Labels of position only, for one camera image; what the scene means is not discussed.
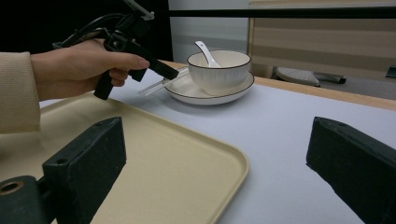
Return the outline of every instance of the tray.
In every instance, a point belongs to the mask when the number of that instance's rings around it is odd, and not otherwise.
[[[0,179],[38,179],[41,164],[56,151],[95,122],[116,116],[122,117],[127,163],[92,223],[216,223],[248,174],[246,155],[91,93],[43,108],[40,133],[0,135]]]

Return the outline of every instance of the white tabletop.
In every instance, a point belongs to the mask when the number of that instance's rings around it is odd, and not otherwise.
[[[161,79],[152,71],[142,82],[128,78],[126,86],[114,88],[110,98],[210,135],[247,154],[247,180],[219,223],[362,223],[330,185],[306,166],[313,119],[344,122],[396,148],[396,111],[256,84],[240,99],[224,105],[189,105],[165,89],[149,96],[138,94]]]

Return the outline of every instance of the black horizontal rail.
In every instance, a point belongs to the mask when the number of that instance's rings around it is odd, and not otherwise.
[[[395,19],[396,7],[263,8],[156,11],[156,17]]]

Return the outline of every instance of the spoon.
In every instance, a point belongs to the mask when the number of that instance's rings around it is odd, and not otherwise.
[[[195,45],[202,51],[202,53],[205,55],[207,63],[209,64],[209,67],[215,67],[215,68],[220,68],[220,65],[216,63],[215,59],[213,58],[212,54],[210,54],[209,49],[206,47],[204,42],[202,41],[195,41]]]

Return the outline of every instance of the bowl rim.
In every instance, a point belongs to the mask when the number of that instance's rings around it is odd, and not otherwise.
[[[234,52],[234,53],[242,54],[242,55],[245,55],[245,56],[248,57],[248,61],[246,63],[241,63],[239,65],[228,66],[228,67],[206,67],[206,66],[200,66],[200,65],[196,65],[196,64],[190,63],[190,58],[192,56],[197,55],[197,54],[203,54],[201,51],[199,51],[199,52],[193,53],[192,55],[189,56],[189,58],[187,58],[187,64],[191,65],[193,67],[205,68],[205,69],[230,69],[230,68],[242,67],[242,66],[245,66],[245,65],[247,65],[247,64],[249,64],[251,62],[251,57],[250,56],[248,56],[246,53],[243,53],[243,52],[240,52],[240,51],[237,51],[237,50],[228,50],[228,49],[214,49],[214,50],[210,50],[210,52],[215,52],[215,51],[227,51],[227,52]]]

